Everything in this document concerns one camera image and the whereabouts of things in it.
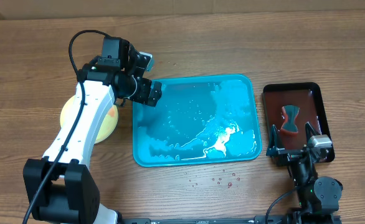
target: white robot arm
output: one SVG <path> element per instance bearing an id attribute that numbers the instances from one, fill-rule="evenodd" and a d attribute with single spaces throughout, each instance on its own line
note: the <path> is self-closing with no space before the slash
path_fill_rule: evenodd
<path id="1" fill-rule="evenodd" d="M 59 162 L 69 164 L 72 159 L 76 159 L 79 164 L 86 165 L 89 169 L 95 139 L 97 138 L 105 115 L 107 115 L 109 109 L 115 102 L 115 93 L 111 86 L 106 86 L 102 82 L 96 81 L 85 81 L 84 89 L 87 105 L 85 105 L 76 129 L 66 146 L 69 150 L 62 154 Z M 65 124 L 55 141 L 43 155 L 43 157 L 48 157 L 48 161 L 53 162 L 57 157 L 60 147 L 64 143 L 76 118 L 78 109 L 80 108 L 81 98 L 82 90 L 80 85 L 77 85 L 75 100 L 68 115 L 69 117 L 65 120 Z M 94 224 L 115 224 L 117 218 L 118 215 L 115 211 L 107 209 L 100 204 Z"/>
<path id="2" fill-rule="evenodd" d="M 105 36 L 102 55 L 78 71 L 72 44 L 85 32 Z M 143 78 L 153 66 L 152 55 L 137 52 L 127 40 L 83 30 L 70 41 L 69 57 L 78 80 L 75 100 L 42 159 L 28 159 L 24 166 L 30 205 L 23 224 L 30 213 L 36 220 L 51 223 L 115 224 L 121 216 L 100 203 L 98 187 L 88 171 L 95 139 L 116 98 L 123 99 L 123 104 L 128 99 L 148 106 L 156 106 L 161 98 L 161 83 Z M 58 178 L 65 185 L 52 183 Z"/>

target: yellow plate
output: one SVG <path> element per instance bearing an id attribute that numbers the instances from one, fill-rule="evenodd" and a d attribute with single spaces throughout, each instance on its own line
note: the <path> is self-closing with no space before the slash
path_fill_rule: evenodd
<path id="1" fill-rule="evenodd" d="M 60 118 L 59 123 L 60 127 L 64 125 L 65 118 L 67 117 L 67 114 L 69 112 L 70 107 L 73 105 L 73 100 L 75 99 L 75 96 L 72 96 L 64 105 L 62 108 L 62 111 L 60 112 Z M 105 140 L 109 135 L 115 130 L 116 124 L 118 123 L 118 108 L 113 105 L 110 110 L 108 111 L 107 115 L 105 115 L 105 118 L 103 119 L 103 122 L 101 124 L 100 131 L 98 132 L 98 136 L 95 140 L 95 144 L 98 142 L 102 142 Z"/>

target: water splash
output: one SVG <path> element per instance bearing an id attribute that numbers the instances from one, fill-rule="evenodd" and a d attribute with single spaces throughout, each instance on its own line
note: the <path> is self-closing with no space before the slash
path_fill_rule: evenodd
<path id="1" fill-rule="evenodd" d="M 155 108 L 134 104 L 134 113 L 139 111 L 135 136 L 142 162 L 232 159 L 261 150 L 254 131 L 257 120 L 251 116 L 254 100 L 242 80 L 180 83 L 162 89 Z"/>

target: water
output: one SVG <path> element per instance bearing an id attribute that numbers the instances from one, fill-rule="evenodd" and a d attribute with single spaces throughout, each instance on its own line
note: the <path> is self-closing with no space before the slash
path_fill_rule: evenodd
<path id="1" fill-rule="evenodd" d="M 239 161 L 260 154 L 248 79 L 226 75 L 160 82 L 163 95 L 155 108 L 133 105 L 133 151 L 139 164 Z"/>

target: black cable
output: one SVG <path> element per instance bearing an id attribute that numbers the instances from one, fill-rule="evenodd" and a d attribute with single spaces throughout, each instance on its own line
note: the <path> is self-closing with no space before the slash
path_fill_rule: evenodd
<path id="1" fill-rule="evenodd" d="M 311 159 L 311 150 L 308 151 L 308 159 L 310 160 L 310 173 L 308 174 L 308 178 L 307 178 L 305 184 L 308 184 L 310 182 L 311 178 L 314 175 L 314 173 L 313 173 L 313 160 Z"/>
<path id="2" fill-rule="evenodd" d="M 92 33 L 97 33 L 97 34 L 102 34 L 106 37 L 109 37 L 108 34 L 104 33 L 104 32 L 101 32 L 101 31 L 98 31 L 98 30 L 83 30 L 83 31 L 80 31 L 78 32 L 77 34 L 75 34 L 72 39 L 70 40 L 70 43 L 69 43 L 69 59 L 70 59 L 70 63 L 72 64 L 73 66 L 73 70 L 75 71 L 76 75 L 78 75 L 78 70 L 77 70 L 77 67 L 76 67 L 76 64 L 75 64 L 75 61 L 73 60 L 73 56 L 72 56 L 72 46 L 73 46 L 73 42 L 75 41 L 75 39 L 80 35 L 80 34 L 84 34 L 84 33 L 87 33 L 87 32 L 92 32 Z M 76 116 L 76 119 L 75 119 L 75 122 L 73 123 L 72 125 L 72 128 L 70 129 L 66 139 L 65 139 L 65 142 L 64 144 L 60 147 L 60 151 L 58 152 L 58 155 L 57 157 L 55 158 L 55 160 L 53 161 L 52 165 L 50 166 L 50 169 L 47 171 L 46 175 L 44 176 L 43 180 L 41 181 L 40 185 L 39 185 L 39 188 L 37 189 L 37 191 L 35 192 L 32 200 L 31 200 L 31 203 L 29 204 L 29 207 L 27 208 L 27 211 L 26 211 L 26 214 L 25 214 L 25 217 L 23 219 L 23 222 L 22 224 L 26 224 L 27 223 L 27 220 L 29 219 L 29 216 L 30 214 L 32 213 L 32 210 L 34 208 L 34 205 L 36 204 L 37 202 L 37 198 L 39 197 L 39 194 L 40 192 L 43 190 L 44 186 L 46 185 L 46 183 L 48 182 L 50 176 L 51 176 L 51 173 L 52 171 L 54 171 L 55 169 L 55 166 L 57 165 L 59 159 L 61 158 L 62 154 L 64 153 L 64 151 L 66 150 L 66 146 L 68 145 L 69 141 L 70 141 L 70 138 L 72 137 L 73 135 L 73 132 L 75 131 L 76 129 L 76 126 L 77 126 L 77 123 L 83 113 L 83 108 L 84 108 L 84 105 L 85 105 L 85 89 L 84 89 L 84 85 L 83 85 L 83 82 L 79 82 L 80 84 L 80 88 L 82 89 L 82 101 L 80 102 L 80 108 L 78 109 L 78 113 L 77 113 L 77 116 Z"/>
<path id="3" fill-rule="evenodd" d="M 268 216 L 270 215 L 271 209 L 272 207 L 274 207 L 274 205 L 276 205 L 279 201 L 281 201 L 283 198 L 291 195 L 293 192 L 297 191 L 301 186 L 296 186 L 294 189 L 291 189 L 290 191 L 288 191 L 287 193 L 281 195 L 279 198 L 277 198 L 268 208 L 267 213 L 265 214 L 265 224 L 268 224 Z"/>

